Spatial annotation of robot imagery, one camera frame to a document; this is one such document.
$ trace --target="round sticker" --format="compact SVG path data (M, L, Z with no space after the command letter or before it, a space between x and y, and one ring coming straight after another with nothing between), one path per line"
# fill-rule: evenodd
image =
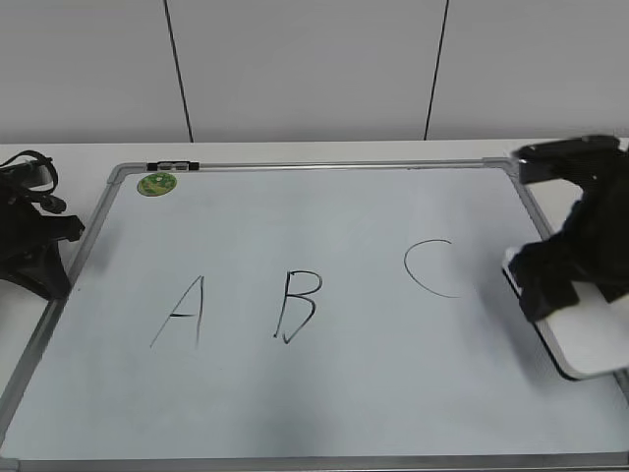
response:
M141 179L138 183L138 192L146 197L159 197L175 188L177 178L166 172L157 172Z

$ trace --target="black marker writing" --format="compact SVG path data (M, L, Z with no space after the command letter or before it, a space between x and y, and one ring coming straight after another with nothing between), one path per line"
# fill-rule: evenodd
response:
M413 246L411 246L406 253L404 254L404 268L406 269L406 273L409 274L409 276L415 280L415 283L417 283L420 287L422 287L423 289L427 290L428 292L437 295L439 297L443 297L443 298L459 298L458 296L454 296L454 295L444 295L443 293L439 293L439 292L435 292L434 290L426 287L425 285L423 285L411 272L411 270L409 269L409 263L408 263L408 258L409 258L409 253L411 251L413 251L415 248L417 248L418 246L421 246L423 244L427 244L427 243L445 243L445 244L452 244L450 241L448 241L447 239L427 239L426 241L421 241L419 243L414 244Z
M314 275L317 278L317 280L318 280L318 284L317 284L316 288L314 288L313 290L308 290L306 292L290 293L288 290L289 290L290 285L291 285L291 277L295 276L298 273L307 273L309 275ZM275 330L275 333L273 334L273 337L277 337L277 335L279 334L279 330L280 330L280 328L282 326L282 321L284 320L284 312L286 311L286 302L287 302L287 300L289 298L297 298L297 299L300 299L300 300L304 300L306 303L310 304L311 312L306 317L306 319L299 325L299 327L297 329L295 329L295 331L290 336L286 337L286 333L282 333L282 339L284 340L285 344L288 344L289 342L291 342L293 340L293 338L297 335L297 333L305 325L307 325L308 322L315 315L316 303L315 303L315 301L312 298L307 297L307 295L312 295L313 293L317 292L322 286L323 286L323 279L321 278L321 276L318 273L312 272L310 270L292 270L292 271L286 272L286 283L284 285L284 300L282 301L282 311L279 314L279 320L277 322L277 329Z
M184 301L184 299L186 298L186 296L190 293L190 291L193 289L193 287L196 284L199 284L199 291L200 291L200 297L199 297L199 311L195 314L188 314L188 313L177 313L177 309L179 308L179 306L182 304L182 302ZM164 320L164 323L162 324L162 326L159 328L159 330L157 331L157 334L155 335L155 337L153 338L153 340L150 342L149 347L153 347L153 344L155 344L155 341L157 340L157 338L159 337L159 334L161 334L161 331L164 330L164 328L166 327L166 325L168 325L168 322L172 319L172 318L191 318L191 317L197 317L197 343L196 346L199 346L199 340L200 340L200 322L203 318L203 302L204 302L204 293L203 293L203 285L205 283L205 277L203 275L199 275L194 281L193 283L190 284L190 286L188 287L188 289L184 292L184 294L182 295L182 297L179 299L179 301L177 302L177 304L175 305L175 308L173 308L170 312L170 315L168 315L166 317L166 320Z

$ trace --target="white wall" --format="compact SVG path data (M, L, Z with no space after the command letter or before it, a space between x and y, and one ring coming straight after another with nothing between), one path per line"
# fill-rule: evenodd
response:
M169 0L196 141L416 140L445 0Z
M627 0L452 0L430 139L629 136Z
M0 142L187 139L160 0L0 0Z
M446 0L168 0L196 141L424 136ZM629 135L629 1L451 0L429 139ZM163 0L0 0L0 143L184 142Z

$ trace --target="whiteboard surface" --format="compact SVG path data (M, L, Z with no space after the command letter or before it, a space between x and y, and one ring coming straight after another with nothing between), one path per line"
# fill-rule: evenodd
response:
M158 198L141 178L121 186L3 456L627 449L614 380L562 379L500 272L506 248L538 239L502 171L187 173ZM431 239L451 244L418 246L409 271L458 298L404 267ZM323 285L286 345L272 334L290 270ZM171 318L151 347L200 275L199 344L198 317ZM280 332L309 308L289 299Z

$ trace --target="white table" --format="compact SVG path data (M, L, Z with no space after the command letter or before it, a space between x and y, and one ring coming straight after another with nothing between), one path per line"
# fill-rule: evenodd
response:
M448 160L506 157L511 151L540 140L172 144L172 145L4 145L0 161L32 148L54 159L60 175L55 195L68 203L66 214L84 223L102 193L112 168L121 162L190 160L200 162L307 162L355 160ZM548 221L557 229L577 187L566 182L534 186L533 193ZM78 243L61 245L65 265ZM0 387L4 388L45 307L45 302L21 287L0 280Z

